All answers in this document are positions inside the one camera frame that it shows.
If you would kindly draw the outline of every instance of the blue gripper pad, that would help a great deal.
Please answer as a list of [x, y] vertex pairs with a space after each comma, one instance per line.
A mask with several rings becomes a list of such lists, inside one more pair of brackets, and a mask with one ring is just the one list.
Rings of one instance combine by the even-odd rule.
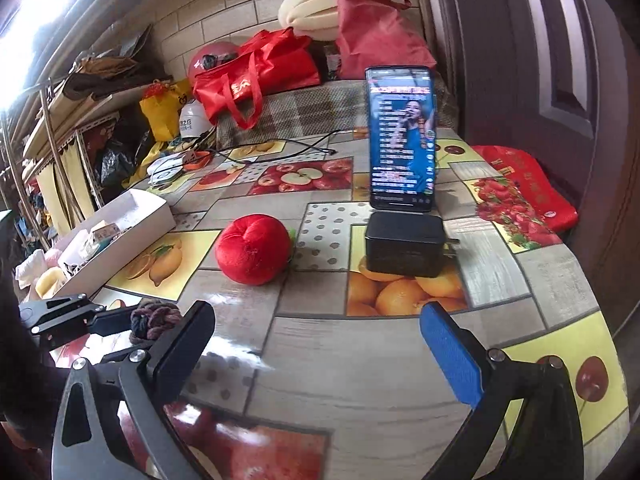
[[482, 398], [480, 368], [433, 307], [420, 313], [420, 332], [458, 400], [475, 409]]

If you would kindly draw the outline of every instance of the red plush ball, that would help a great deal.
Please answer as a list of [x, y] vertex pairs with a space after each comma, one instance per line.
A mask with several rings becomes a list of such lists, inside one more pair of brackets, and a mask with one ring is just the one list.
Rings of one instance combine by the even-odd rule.
[[226, 277], [245, 285], [262, 285], [284, 269], [290, 244], [289, 233], [280, 220], [248, 215], [229, 224], [214, 249]]

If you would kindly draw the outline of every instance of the red bag handle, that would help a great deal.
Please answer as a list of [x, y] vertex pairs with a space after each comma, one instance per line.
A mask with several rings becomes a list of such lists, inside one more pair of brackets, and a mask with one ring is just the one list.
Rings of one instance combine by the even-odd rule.
[[254, 99], [254, 113], [251, 114], [249, 118], [245, 119], [242, 117], [240, 110], [238, 110], [238, 106], [231, 94], [228, 73], [223, 73], [222, 75], [222, 93], [225, 96], [226, 107], [236, 121], [236, 124], [243, 130], [250, 130], [253, 128], [262, 113], [262, 90], [260, 89], [260, 81], [258, 80], [258, 69], [255, 65], [255, 52], [252, 52], [251, 56], [249, 56], [249, 83], [251, 83], [251, 94]]
[[389, 0], [389, 1], [393, 4], [393, 6], [396, 9], [399, 9], [399, 10], [405, 10], [405, 9], [408, 9], [409, 7], [411, 7], [411, 0], [404, 0], [404, 4], [400, 4], [400, 3], [395, 2], [393, 0]]

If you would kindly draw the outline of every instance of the black cable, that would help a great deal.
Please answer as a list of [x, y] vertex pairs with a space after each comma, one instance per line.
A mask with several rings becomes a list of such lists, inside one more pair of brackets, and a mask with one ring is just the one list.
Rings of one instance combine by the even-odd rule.
[[[194, 158], [192, 161], [189, 162], [189, 164], [193, 164], [194, 162], [197, 162], [199, 160], [202, 160], [203, 158], [206, 158], [208, 155], [213, 155], [213, 154], [217, 154], [220, 155], [224, 158], [226, 158], [226, 160], [230, 160], [231, 162], [236, 162], [237, 164], [242, 164], [244, 166], [248, 166], [250, 164], [261, 164], [263, 162], [275, 162], [278, 160], [285, 160], [286, 158], [290, 158], [292, 156], [299, 156], [302, 153], [305, 153], [308, 150], [316, 150], [318, 152], [321, 153], [326, 153], [327, 155], [335, 155], [337, 152], [337, 150], [334, 150], [332, 148], [319, 148], [318, 146], [316, 146], [316, 144], [318, 144], [319, 142], [322, 142], [323, 140], [327, 139], [328, 137], [331, 137], [334, 134], [338, 134], [343, 132], [343, 130], [334, 130], [332, 132], [329, 132], [328, 134], [320, 137], [318, 140], [316, 140], [316, 142], [314, 142], [313, 144], [307, 144], [306, 142], [301, 142], [300, 140], [296, 140], [296, 139], [281, 139], [281, 138], [275, 138], [275, 139], [268, 139], [265, 140], [264, 142], [271, 142], [273, 141], [283, 141], [284, 143], [287, 142], [294, 142], [296, 144], [300, 144], [302, 146], [305, 146], [305, 148], [303, 150], [300, 150], [297, 153], [292, 153], [291, 155], [283, 155], [283, 156], [277, 156], [275, 158], [270, 158], [269, 160], [235, 160], [234, 158], [231, 158], [228, 155], [225, 155], [222, 152], [219, 152], [218, 150], [216, 150], [215, 148], [208, 148], [206, 150], [202, 150], [203, 152], [207, 152], [207, 155], [203, 155], [203, 156], [199, 156], [197, 158]], [[246, 144], [238, 144], [237, 146], [233, 146], [232, 148], [226, 148], [226, 150], [229, 150], [229, 155], [233, 152], [233, 150], [236, 150], [238, 148], [244, 148], [245, 146], [255, 146], [256, 142], [248, 142]], [[152, 171], [151, 174], [149, 175], [149, 179], [151, 179], [157, 172], [159, 171], [167, 171], [173, 168], [177, 168], [178, 166], [172, 166], [170, 168], [162, 168], [162, 165], [160, 165], [155, 171]]]

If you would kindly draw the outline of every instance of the white cardboard box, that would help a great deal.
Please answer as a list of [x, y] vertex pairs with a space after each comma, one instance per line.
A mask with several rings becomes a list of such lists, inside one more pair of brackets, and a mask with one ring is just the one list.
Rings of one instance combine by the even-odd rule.
[[91, 296], [144, 249], [175, 227], [165, 199], [141, 189], [129, 189], [60, 238], [55, 248], [64, 251], [81, 229], [98, 222], [115, 222], [121, 230], [132, 228], [89, 262], [60, 288], [54, 297], [84, 292]]

